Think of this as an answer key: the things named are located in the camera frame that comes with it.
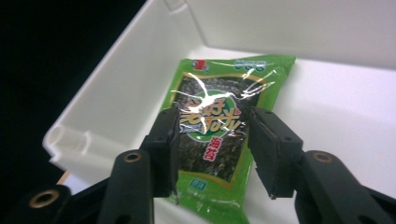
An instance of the transparent plastic film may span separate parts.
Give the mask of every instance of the transparent plastic film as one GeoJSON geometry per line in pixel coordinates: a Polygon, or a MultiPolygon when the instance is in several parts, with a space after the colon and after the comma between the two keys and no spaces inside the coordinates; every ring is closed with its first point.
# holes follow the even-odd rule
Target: transparent plastic film
{"type": "Polygon", "coordinates": [[[250,108],[272,109],[292,56],[182,60],[163,109],[180,108],[179,204],[212,223],[248,223],[250,108]]]}

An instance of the snack package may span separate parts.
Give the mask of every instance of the snack package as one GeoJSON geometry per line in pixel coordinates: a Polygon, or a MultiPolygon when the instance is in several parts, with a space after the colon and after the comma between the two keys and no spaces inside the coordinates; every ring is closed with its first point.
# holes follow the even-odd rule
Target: snack package
{"type": "Polygon", "coordinates": [[[294,61],[266,55],[180,62],[163,103],[181,110],[180,205],[212,223],[248,223],[242,205],[253,162],[250,108],[272,109],[294,61]]]}

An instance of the seaweed snack bag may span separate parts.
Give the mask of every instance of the seaweed snack bag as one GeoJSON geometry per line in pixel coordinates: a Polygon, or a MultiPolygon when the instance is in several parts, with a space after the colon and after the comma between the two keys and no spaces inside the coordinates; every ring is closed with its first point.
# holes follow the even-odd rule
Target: seaweed snack bag
{"type": "Polygon", "coordinates": [[[179,204],[212,223],[248,223],[248,115],[252,106],[272,109],[294,61],[266,55],[180,62],[162,108],[180,108],[179,204]]]}

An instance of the white bin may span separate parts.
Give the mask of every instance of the white bin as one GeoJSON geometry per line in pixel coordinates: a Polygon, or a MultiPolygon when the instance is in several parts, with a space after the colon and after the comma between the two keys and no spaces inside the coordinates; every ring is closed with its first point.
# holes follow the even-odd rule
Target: white bin
{"type": "MultiPolygon", "coordinates": [[[[396,198],[396,1],[148,0],[44,138],[76,189],[138,148],[183,58],[297,56],[274,111],[304,150],[338,156],[359,181],[396,198]]],[[[255,171],[251,223],[297,223],[255,171]]],[[[155,201],[157,223],[203,222],[155,201]]]]}

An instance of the green label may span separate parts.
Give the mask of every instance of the green label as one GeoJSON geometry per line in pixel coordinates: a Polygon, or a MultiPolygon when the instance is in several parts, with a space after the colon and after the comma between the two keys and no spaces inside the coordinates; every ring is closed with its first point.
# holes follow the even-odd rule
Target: green label
{"type": "Polygon", "coordinates": [[[206,187],[206,182],[200,179],[193,179],[190,182],[190,186],[192,186],[195,189],[198,189],[200,191],[203,191],[206,187]]]}

